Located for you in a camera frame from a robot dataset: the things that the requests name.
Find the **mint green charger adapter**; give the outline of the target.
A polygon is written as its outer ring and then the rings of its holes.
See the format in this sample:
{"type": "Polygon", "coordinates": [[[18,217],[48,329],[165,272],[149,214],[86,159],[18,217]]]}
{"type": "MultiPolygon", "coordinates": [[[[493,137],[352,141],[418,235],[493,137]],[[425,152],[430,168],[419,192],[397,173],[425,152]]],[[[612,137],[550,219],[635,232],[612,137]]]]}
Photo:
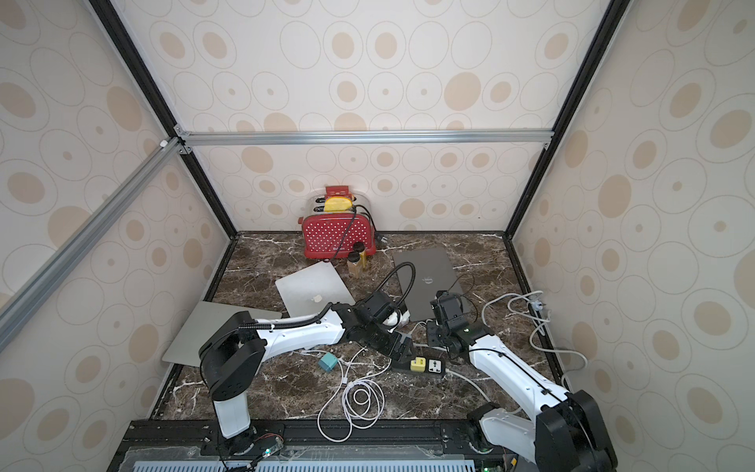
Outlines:
{"type": "Polygon", "coordinates": [[[326,352],[319,360],[318,365],[325,372],[332,372],[340,364],[339,359],[332,353],[326,352]]]}

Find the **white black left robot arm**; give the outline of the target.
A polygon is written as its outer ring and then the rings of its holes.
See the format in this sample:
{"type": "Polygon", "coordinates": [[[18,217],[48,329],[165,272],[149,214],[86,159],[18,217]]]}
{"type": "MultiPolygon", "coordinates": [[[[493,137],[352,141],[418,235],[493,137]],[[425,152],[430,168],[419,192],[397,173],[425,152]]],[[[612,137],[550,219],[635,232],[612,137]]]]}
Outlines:
{"type": "Polygon", "coordinates": [[[288,352],[356,342],[405,364],[416,355],[409,336],[383,322],[397,314],[398,301],[376,291],[354,305],[329,302],[311,316],[257,320],[234,314],[200,348],[200,373],[214,403],[220,434],[235,438],[250,429],[246,391],[261,364],[288,352]]]}

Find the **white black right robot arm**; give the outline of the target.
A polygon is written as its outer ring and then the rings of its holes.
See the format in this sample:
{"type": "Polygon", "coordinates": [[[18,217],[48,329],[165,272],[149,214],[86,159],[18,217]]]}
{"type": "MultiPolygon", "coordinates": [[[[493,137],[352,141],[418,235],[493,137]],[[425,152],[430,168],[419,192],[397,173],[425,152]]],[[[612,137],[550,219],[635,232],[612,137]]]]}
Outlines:
{"type": "Polygon", "coordinates": [[[487,374],[522,408],[525,419],[497,407],[477,420],[494,446],[513,450],[540,471],[615,471],[619,465],[597,402],[572,393],[517,357],[483,322],[471,324],[460,296],[438,291],[431,302],[438,341],[487,374]]]}

